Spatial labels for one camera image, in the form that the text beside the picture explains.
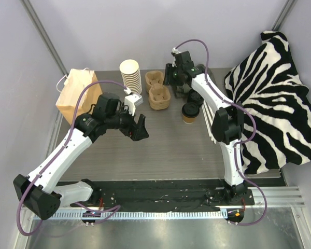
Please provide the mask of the brown pulp cup carrier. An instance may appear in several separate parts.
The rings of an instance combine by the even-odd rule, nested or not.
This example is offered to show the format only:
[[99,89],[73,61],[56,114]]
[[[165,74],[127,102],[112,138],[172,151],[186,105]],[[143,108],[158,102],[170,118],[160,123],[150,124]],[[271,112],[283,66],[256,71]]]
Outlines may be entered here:
[[154,84],[163,84],[164,82],[164,73],[162,71],[148,71],[145,74],[146,80],[146,91],[147,93]]

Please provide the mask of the black plastic cup lid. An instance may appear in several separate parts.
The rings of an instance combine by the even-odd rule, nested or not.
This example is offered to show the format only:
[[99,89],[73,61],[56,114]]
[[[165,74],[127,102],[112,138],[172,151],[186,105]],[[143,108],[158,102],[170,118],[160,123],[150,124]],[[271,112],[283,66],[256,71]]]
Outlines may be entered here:
[[195,103],[186,103],[183,105],[181,112],[186,113],[189,116],[198,116],[200,113],[200,108]]

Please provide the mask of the brown paper bag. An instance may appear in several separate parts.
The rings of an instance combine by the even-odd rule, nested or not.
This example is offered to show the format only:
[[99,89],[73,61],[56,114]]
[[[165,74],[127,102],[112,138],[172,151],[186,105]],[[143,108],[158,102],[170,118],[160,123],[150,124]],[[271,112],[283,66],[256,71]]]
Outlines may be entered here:
[[73,122],[73,114],[76,106],[78,107],[76,114],[78,117],[79,115],[88,112],[92,104],[97,103],[98,97],[102,94],[99,84],[88,88],[83,94],[79,105],[77,105],[78,98],[84,88],[96,81],[97,76],[94,70],[89,70],[88,68],[83,70],[72,68],[70,70],[64,82],[64,87],[55,104],[70,125]]

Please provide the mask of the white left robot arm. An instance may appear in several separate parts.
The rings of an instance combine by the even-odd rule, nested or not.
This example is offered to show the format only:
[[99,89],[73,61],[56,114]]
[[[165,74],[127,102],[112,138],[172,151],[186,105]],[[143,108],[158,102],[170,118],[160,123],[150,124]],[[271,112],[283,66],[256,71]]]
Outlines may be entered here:
[[23,204],[40,219],[49,219],[58,208],[76,202],[89,207],[99,203],[101,190],[95,183],[82,179],[75,184],[58,186],[57,183],[77,157],[89,148],[107,130],[119,130],[133,141],[148,138],[144,115],[134,120],[136,107],[143,102],[140,94],[130,94],[120,101],[113,93],[103,93],[91,114],[84,113],[75,120],[73,130],[67,135],[50,156],[34,171],[14,180],[17,196],[26,194]]

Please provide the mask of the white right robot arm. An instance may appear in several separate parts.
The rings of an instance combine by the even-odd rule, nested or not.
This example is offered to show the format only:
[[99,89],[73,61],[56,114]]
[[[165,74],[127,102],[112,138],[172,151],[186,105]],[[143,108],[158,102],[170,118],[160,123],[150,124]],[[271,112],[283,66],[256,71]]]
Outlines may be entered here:
[[166,64],[164,84],[182,86],[188,84],[196,91],[213,111],[211,133],[219,143],[224,161],[224,200],[230,205],[241,201],[247,193],[247,186],[240,165],[240,142],[244,126],[244,113],[232,105],[213,83],[207,70],[194,65],[188,51],[180,52],[173,48],[173,63]]

